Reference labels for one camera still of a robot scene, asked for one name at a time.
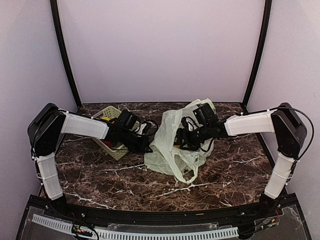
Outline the red toy apple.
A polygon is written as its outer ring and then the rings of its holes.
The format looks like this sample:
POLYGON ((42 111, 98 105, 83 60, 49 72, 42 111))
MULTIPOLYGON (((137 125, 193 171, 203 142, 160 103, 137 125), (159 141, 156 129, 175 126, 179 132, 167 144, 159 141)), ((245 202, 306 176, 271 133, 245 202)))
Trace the red toy apple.
POLYGON ((113 142, 110 142, 110 141, 103 141, 103 143, 109 148, 113 148, 115 146, 115 144, 113 142))

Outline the yellow toy banana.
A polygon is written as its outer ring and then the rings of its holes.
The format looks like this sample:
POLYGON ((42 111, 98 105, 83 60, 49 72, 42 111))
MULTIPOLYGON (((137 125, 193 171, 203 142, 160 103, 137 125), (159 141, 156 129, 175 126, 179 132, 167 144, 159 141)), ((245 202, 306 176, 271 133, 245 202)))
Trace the yellow toy banana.
POLYGON ((110 119, 109 117, 102 117, 101 120, 107 121, 107 122, 110 122, 110 121, 111 121, 111 119, 110 119))

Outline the light green plastic bag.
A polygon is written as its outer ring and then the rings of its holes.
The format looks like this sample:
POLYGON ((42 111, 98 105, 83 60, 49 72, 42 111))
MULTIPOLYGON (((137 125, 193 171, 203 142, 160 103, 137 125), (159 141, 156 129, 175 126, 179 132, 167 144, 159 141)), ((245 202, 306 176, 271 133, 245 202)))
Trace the light green plastic bag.
POLYGON ((201 145, 202 150, 183 150, 174 146, 174 140, 183 117, 196 117, 192 111, 199 104, 209 104, 215 111, 216 108, 210 99, 196 99, 187 106, 178 110, 167 110, 162 114, 161 124, 150 144, 152 152, 144 155, 144 164, 152 171, 174 176, 184 184, 192 184, 198 177, 199 167, 204 165, 207 157, 213 151, 214 140, 205 140, 201 145))

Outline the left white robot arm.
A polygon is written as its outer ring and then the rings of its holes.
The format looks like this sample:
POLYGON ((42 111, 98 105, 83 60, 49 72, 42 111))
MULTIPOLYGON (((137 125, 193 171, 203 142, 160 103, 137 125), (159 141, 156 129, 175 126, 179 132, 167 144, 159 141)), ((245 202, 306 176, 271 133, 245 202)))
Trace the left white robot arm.
POLYGON ((34 118, 27 128, 31 146, 31 158, 36 162, 39 178, 50 200, 51 210, 60 218, 67 218, 71 213, 65 203, 56 167, 56 150, 62 134, 73 134, 95 138, 110 143, 120 143, 129 152, 150 153, 150 135, 147 124, 140 124, 137 131, 134 125, 138 117, 128 110, 123 110, 119 117, 105 120, 83 116, 58 108, 48 103, 34 118))

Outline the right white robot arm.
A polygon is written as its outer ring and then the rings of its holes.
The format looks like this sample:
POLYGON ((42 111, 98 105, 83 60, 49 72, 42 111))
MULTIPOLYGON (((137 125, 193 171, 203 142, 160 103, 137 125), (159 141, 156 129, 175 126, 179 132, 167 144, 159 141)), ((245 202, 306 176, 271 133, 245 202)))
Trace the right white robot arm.
POLYGON ((273 140, 271 146, 276 147, 272 152, 274 166, 264 189, 266 198, 255 205, 255 213, 266 217, 274 210, 273 200, 280 196, 307 150, 304 143, 308 129, 300 118, 305 113, 283 102, 270 109, 241 112, 225 118, 218 118, 209 104, 204 103, 198 105, 193 114, 195 119, 182 118, 182 127, 174 138, 174 146, 182 150, 202 150, 207 140, 212 142, 247 134, 260 134, 263 139, 269 137, 273 140))

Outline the light green perforated basket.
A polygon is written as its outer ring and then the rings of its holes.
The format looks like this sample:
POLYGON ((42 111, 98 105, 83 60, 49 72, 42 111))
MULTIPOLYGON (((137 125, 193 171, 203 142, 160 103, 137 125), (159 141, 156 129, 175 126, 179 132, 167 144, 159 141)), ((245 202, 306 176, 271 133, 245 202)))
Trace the light green perforated basket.
MULTIPOLYGON (((114 106, 107 106, 104 109, 100 110, 98 113, 94 114, 92 119, 103 119, 109 118, 114 119, 118 118, 121 114, 121 110, 115 108, 114 106)), ((113 159, 116 161, 120 160, 124 155, 128 153, 127 148, 114 137, 114 132, 108 132, 105 138, 93 140, 113 159)))

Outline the black front table rail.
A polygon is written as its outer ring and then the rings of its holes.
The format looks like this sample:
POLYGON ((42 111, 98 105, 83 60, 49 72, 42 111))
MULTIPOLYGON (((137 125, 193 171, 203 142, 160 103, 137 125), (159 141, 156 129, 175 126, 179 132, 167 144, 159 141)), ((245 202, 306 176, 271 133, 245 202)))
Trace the black front table rail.
POLYGON ((255 221, 263 222, 268 218, 278 219, 282 213, 275 207, 267 209, 260 203, 210 210, 143 212, 87 207, 70 204, 62 199, 46 201, 44 207, 45 213, 50 216, 69 219, 74 223, 87 224, 92 227, 106 227, 109 224, 178 226, 218 223, 220 226, 233 225, 240 227, 245 232, 254 229, 255 221))

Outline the right black frame post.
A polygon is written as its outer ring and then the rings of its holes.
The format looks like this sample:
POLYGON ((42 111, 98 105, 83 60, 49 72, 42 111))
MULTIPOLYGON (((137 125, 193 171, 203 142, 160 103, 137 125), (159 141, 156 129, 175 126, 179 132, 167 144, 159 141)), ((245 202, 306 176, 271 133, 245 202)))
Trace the right black frame post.
POLYGON ((243 100, 241 103, 243 109, 246 109, 248 106, 248 103, 250 101, 250 98, 251 98, 251 95, 253 92, 253 88, 255 85, 255 81, 256 81, 256 78, 258 75, 258 70, 260 67, 260 63, 261 63, 261 59, 262 59, 262 55, 263 55, 263 51, 264 51, 264 46, 265 46, 265 42, 266 42, 266 38, 267 38, 267 33, 268 33, 271 9, 272 9, 272 0, 265 0, 256 52, 255 52, 250 76, 248 79, 247 87, 245 90, 245 94, 244 94, 244 97, 243 97, 243 100))

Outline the black frame post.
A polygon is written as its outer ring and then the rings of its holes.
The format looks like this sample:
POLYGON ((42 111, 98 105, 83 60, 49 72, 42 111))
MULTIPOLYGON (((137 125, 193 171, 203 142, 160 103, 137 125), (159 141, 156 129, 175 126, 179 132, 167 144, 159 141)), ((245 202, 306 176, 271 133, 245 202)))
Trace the black frame post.
POLYGON ((271 9, 272 9, 272 0, 265 0, 256 52, 255 52, 250 76, 248 79, 247 87, 245 90, 245 94, 244 94, 244 97, 243 97, 243 100, 241 103, 243 109, 246 109, 248 106, 248 103, 250 101, 250 98, 251 98, 251 95, 253 92, 253 88, 255 85, 255 81, 256 81, 256 78, 258 75, 258 70, 260 67, 260 63, 261 63, 261 59, 262 59, 262 55, 263 55, 263 51, 264 51, 264 46, 265 46, 265 42, 266 42, 266 38, 267 38, 267 33, 268 33, 271 9))
POLYGON ((66 43, 65 43, 64 34, 63 34, 63 28, 62 28, 61 19, 60 19, 58 1, 50 0, 49 2, 50 2, 51 15, 53 20, 55 35, 56 35, 63 67, 67 77, 67 82, 70 87, 75 105, 77 109, 79 109, 83 104, 76 86, 76 81, 72 72, 69 56, 67 53, 66 43))

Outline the left black frame post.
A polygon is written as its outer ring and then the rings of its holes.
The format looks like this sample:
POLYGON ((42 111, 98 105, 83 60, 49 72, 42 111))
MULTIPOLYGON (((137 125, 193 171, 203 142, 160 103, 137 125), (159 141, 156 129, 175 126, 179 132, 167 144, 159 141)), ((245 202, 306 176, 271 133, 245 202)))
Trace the left black frame post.
POLYGON ((67 82, 70 87, 75 105, 77 109, 79 109, 83 104, 76 86, 76 81, 72 72, 69 56, 67 53, 66 43, 65 43, 64 34, 63 34, 63 28, 62 28, 61 19, 60 19, 58 1, 50 0, 49 2, 50 2, 51 15, 53 20, 55 35, 56 35, 63 67, 67 77, 67 82))

